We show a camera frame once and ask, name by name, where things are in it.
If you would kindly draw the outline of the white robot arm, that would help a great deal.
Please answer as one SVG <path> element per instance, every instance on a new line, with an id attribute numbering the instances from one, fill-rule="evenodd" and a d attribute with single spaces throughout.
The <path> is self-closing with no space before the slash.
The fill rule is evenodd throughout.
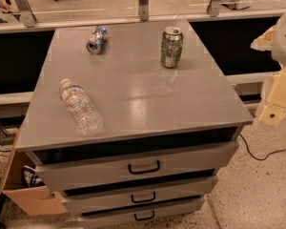
<path id="1" fill-rule="evenodd" d="M 286 117 L 286 12 L 253 41 L 251 48 L 270 51 L 271 57 L 281 66 L 277 74 L 264 80 L 262 100 L 255 113 L 257 123 L 275 127 Z"/>

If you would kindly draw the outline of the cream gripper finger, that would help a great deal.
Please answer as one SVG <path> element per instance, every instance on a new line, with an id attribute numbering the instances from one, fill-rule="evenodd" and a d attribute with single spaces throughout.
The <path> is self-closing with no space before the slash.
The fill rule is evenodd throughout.
<path id="1" fill-rule="evenodd" d="M 273 77 L 259 121 L 267 126 L 277 126 L 286 117 L 286 68 Z"/>
<path id="2" fill-rule="evenodd" d="M 274 28 L 271 27 L 252 42 L 251 48 L 260 52 L 270 51 L 272 49 L 273 34 Z"/>

